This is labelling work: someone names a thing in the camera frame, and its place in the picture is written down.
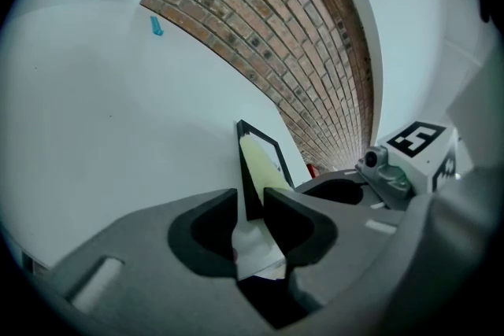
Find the white tape mark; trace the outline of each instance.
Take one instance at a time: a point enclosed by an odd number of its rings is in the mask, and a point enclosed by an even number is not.
[[[385,204],[381,201],[380,203],[375,203],[374,205],[369,206],[371,209],[381,209],[385,207]]]
[[[364,225],[371,230],[383,232],[385,234],[394,234],[397,230],[396,226],[391,226],[390,224],[381,223],[380,221],[372,219],[366,221]]]
[[[123,263],[120,260],[107,257],[70,303],[85,314],[91,312],[106,287],[119,275],[122,266]]]

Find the brick wall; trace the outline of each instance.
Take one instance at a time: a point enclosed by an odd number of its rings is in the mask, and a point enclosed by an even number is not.
[[[372,78],[351,0],[142,0],[276,103],[306,162],[353,166],[369,145]]]

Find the picture frame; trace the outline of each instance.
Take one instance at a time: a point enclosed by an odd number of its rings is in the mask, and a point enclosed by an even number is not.
[[[254,140],[259,143],[259,146],[261,146],[270,156],[272,163],[276,166],[278,171],[283,174],[283,177],[285,178],[287,183],[292,188],[294,188],[294,184],[292,183],[291,174],[289,173],[289,169],[287,167],[287,164],[285,163],[282,150],[280,149],[280,146],[276,140],[270,138],[265,133],[259,131],[257,128],[255,128],[251,124],[248,124],[244,120],[241,120],[236,124],[236,130],[238,133],[239,162],[242,170],[243,196],[245,199],[246,219],[247,221],[262,219],[264,218],[262,203],[259,200],[258,193],[255,190],[254,183],[252,182],[252,177],[250,176],[249,168],[246,165],[242,148],[239,145],[239,140],[244,135],[252,135]]]

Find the yellow object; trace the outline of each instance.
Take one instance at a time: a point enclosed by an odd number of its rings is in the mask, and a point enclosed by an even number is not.
[[[250,135],[244,135],[239,140],[239,145],[242,148],[246,166],[249,168],[254,188],[263,205],[265,188],[292,190],[284,175],[277,171],[268,154]]]

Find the blue object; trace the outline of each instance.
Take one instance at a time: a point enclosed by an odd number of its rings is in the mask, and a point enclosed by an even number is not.
[[[159,25],[159,20],[156,16],[150,16],[150,22],[152,23],[152,32],[155,35],[163,35],[164,31],[161,30],[161,25]]]

